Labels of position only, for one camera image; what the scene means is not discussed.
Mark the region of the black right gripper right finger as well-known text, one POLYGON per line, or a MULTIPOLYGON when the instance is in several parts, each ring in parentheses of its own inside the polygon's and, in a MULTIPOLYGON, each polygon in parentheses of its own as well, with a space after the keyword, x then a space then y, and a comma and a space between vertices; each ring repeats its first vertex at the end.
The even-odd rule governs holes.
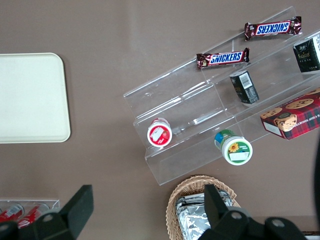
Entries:
POLYGON ((213 184, 204 187, 204 210, 210 228, 200 236, 201 240, 251 240, 250 219, 240 207, 228 207, 213 184))

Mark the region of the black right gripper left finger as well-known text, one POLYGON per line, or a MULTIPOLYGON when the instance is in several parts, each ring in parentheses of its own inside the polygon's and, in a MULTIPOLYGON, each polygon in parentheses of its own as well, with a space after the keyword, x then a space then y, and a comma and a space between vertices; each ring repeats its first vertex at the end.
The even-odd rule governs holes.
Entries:
POLYGON ((19 231, 21 240, 76 240, 94 211, 93 186, 85 184, 58 211, 49 211, 19 231))

